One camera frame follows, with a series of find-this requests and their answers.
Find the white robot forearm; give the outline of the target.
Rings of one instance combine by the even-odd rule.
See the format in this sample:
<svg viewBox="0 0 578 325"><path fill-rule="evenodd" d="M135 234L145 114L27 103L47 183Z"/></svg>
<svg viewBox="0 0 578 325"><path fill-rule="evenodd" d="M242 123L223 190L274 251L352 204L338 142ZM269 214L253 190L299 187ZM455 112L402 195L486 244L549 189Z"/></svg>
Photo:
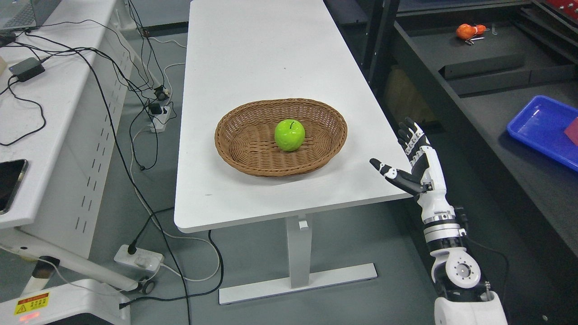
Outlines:
<svg viewBox="0 0 578 325"><path fill-rule="evenodd" d="M430 255L435 258L431 278L438 298L436 325L506 325L497 292L468 253L468 219L462 206L442 212L424 225Z"/></svg>

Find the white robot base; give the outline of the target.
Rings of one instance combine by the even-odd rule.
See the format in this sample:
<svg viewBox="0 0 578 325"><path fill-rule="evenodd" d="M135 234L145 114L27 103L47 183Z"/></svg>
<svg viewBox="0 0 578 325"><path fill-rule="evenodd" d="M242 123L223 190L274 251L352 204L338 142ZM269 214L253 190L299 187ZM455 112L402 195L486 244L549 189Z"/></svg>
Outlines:
<svg viewBox="0 0 578 325"><path fill-rule="evenodd" d="M108 284L82 279L1 303L2 325L130 325L128 298Z"/></svg>

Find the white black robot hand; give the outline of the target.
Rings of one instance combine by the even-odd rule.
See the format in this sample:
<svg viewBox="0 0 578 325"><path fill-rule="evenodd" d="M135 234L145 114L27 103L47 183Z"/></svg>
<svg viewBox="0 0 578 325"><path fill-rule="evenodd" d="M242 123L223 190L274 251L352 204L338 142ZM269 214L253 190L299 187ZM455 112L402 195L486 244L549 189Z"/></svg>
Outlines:
<svg viewBox="0 0 578 325"><path fill-rule="evenodd" d="M386 181L416 198L424 224L456 218L454 208L446 200L446 182L437 152L424 131L407 117L399 123L398 135L411 171L391 167L375 158L369 160L370 164Z"/></svg>

